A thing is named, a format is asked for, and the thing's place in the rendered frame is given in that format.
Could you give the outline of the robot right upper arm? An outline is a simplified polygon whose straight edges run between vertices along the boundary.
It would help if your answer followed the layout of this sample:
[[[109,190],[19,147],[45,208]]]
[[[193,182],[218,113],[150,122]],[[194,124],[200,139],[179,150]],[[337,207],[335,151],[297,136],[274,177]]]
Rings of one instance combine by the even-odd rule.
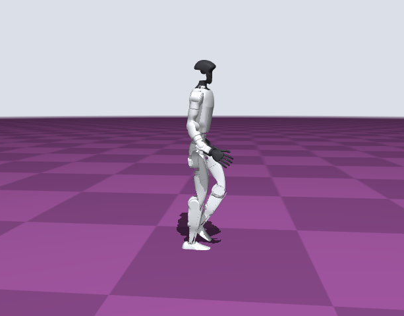
[[[190,95],[190,106],[188,110],[188,119],[187,119],[187,124],[190,122],[193,122],[196,128],[196,131],[199,130],[200,126],[196,122],[196,118],[198,116],[199,110],[200,110],[200,105],[202,104],[204,100],[204,93],[200,91],[195,91],[192,92]]]

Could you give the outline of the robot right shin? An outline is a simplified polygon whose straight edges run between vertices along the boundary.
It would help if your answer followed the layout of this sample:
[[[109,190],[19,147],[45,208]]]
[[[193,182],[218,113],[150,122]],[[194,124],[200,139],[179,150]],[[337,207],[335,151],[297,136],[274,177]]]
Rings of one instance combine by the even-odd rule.
[[[204,207],[204,204],[203,204]],[[202,219],[203,207],[200,208],[200,203],[196,199],[192,199],[188,203],[188,224],[189,227],[189,244],[195,244],[195,238],[200,227]],[[194,238],[194,241],[193,241]],[[193,244],[192,244],[193,241]]]

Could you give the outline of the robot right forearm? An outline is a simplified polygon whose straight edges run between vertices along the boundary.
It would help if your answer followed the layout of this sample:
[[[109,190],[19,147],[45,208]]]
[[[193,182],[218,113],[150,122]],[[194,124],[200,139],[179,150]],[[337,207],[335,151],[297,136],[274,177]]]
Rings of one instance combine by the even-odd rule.
[[[196,147],[200,151],[204,151],[205,153],[209,154],[211,147],[207,146],[201,137],[201,133],[196,131],[195,125],[193,122],[187,124],[187,130],[190,138],[194,141]]]

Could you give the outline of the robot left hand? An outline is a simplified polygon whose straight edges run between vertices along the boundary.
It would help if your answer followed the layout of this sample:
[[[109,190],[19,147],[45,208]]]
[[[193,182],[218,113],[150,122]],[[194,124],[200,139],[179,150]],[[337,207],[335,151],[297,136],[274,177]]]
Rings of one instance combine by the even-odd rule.
[[[205,142],[206,142],[208,145],[210,145],[210,142],[209,142],[209,140],[208,140],[207,138],[205,138]],[[215,148],[215,150],[218,149],[218,148],[215,147],[214,145],[210,145],[210,146],[212,146],[213,148]]]

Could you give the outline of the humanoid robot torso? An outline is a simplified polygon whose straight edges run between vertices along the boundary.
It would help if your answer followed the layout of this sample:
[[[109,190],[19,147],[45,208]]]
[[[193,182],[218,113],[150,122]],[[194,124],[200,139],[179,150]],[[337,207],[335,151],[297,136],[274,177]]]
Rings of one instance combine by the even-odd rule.
[[[201,87],[201,88],[199,88]],[[205,142],[205,138],[206,138],[206,134],[202,134],[209,132],[210,130],[210,126],[211,126],[211,122],[212,122],[212,114],[213,114],[213,110],[214,110],[214,95],[211,89],[206,90],[204,89],[205,86],[199,86],[198,88],[192,89],[192,92],[195,91],[200,91],[204,93],[204,100],[202,102],[202,104],[200,105],[200,110],[198,113],[198,116],[196,118],[196,122],[199,124],[200,128],[198,130],[198,132],[201,133],[201,137],[203,139],[203,142],[206,144]],[[191,94],[190,93],[190,94]],[[206,144],[207,145],[207,144]],[[198,150],[194,141],[192,140],[189,146],[189,150],[188,153],[189,155],[192,154],[192,151]],[[205,156],[205,153],[203,151],[199,150],[199,153],[201,155]]]

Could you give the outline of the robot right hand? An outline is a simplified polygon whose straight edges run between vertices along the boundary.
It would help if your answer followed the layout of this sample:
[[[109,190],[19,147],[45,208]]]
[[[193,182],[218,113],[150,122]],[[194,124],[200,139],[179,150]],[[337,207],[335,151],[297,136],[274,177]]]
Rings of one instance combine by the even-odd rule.
[[[226,165],[230,165],[229,163],[227,163],[226,161],[229,161],[230,163],[232,163],[232,161],[230,161],[229,159],[227,159],[226,157],[228,157],[228,158],[230,158],[230,159],[233,159],[231,156],[229,156],[229,155],[227,155],[227,154],[224,154],[223,152],[228,152],[228,153],[230,153],[230,151],[229,150],[226,150],[226,149],[216,149],[215,150],[215,148],[213,148],[212,146],[210,146],[210,145],[207,145],[207,146],[209,146],[209,147],[211,147],[211,150],[209,151],[209,154],[207,154],[207,153],[205,153],[204,151],[204,153],[206,154],[206,155],[208,155],[208,156],[212,156],[213,157],[213,159],[214,159],[214,161],[216,161],[216,162],[218,162],[220,165],[222,165],[223,167],[225,167],[225,168],[227,168],[222,162],[224,162]],[[226,156],[226,157],[224,157],[224,156]],[[224,161],[223,159],[225,159],[226,161]],[[220,162],[220,161],[222,161],[222,162]]]

